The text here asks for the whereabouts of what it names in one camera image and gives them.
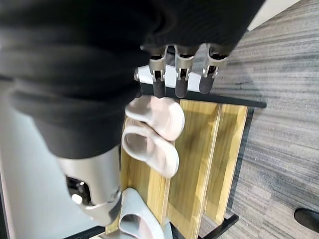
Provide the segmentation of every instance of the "striped carpet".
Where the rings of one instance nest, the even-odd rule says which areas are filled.
[[[247,32],[213,92],[268,103],[249,115],[228,203],[240,220],[221,239],[318,239],[293,213],[319,211],[319,0]],[[200,235],[211,228],[203,220]]]

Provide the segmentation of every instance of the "slipper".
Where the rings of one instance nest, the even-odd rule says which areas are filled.
[[[119,229],[138,239],[165,238],[157,219],[133,188],[123,192]]]
[[[169,222],[165,224],[163,231],[165,239],[173,239],[173,233],[171,231],[171,226]]]
[[[141,96],[126,106],[125,114],[145,122],[168,141],[176,140],[185,125],[183,109],[171,98]]]
[[[171,178],[178,170],[176,148],[145,123],[126,119],[122,147],[129,156],[145,162],[163,177]]]

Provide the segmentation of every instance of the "black metal bar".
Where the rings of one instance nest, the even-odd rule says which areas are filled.
[[[90,228],[88,230],[82,231],[80,233],[74,234],[70,237],[64,238],[64,239],[89,239],[92,238],[98,234],[101,234],[102,232],[105,232],[104,227],[96,226],[93,228]]]
[[[141,83],[143,95],[153,96],[153,86],[151,84]],[[176,98],[175,89],[166,87],[166,97]],[[212,103],[219,103],[219,104],[230,104],[230,105],[240,105],[240,106],[248,106],[248,107],[258,107],[258,108],[265,108],[267,106],[266,102],[260,101],[251,101],[227,96],[220,96],[216,94],[208,94],[203,95],[200,92],[188,91],[186,100],[192,101],[204,101],[204,102],[212,102]]]
[[[232,215],[229,219],[224,219],[223,223],[216,227],[204,238],[198,237],[198,239],[216,239],[226,232],[231,226],[233,226],[239,220],[239,216],[236,214]]]

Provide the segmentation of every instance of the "robotic arm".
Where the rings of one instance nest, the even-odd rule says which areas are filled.
[[[165,96],[166,46],[175,46],[176,96],[187,94],[200,44],[207,43],[200,90],[264,0],[4,0],[0,74],[12,104],[31,116],[57,156],[72,200],[106,226],[121,208],[120,142],[125,106],[149,64]]]

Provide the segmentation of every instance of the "metal joint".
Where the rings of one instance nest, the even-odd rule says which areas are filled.
[[[157,81],[157,78],[160,78],[160,81],[163,82],[165,80],[165,59],[166,59],[166,49],[164,50],[163,57],[160,59],[154,59],[152,56],[149,62],[150,73],[152,75],[153,82]]]
[[[226,65],[227,59],[228,57],[220,60],[214,59],[209,55],[209,51],[207,51],[207,55],[204,60],[203,77],[207,77],[209,74],[212,75],[212,78],[215,78],[218,73],[219,67]]]

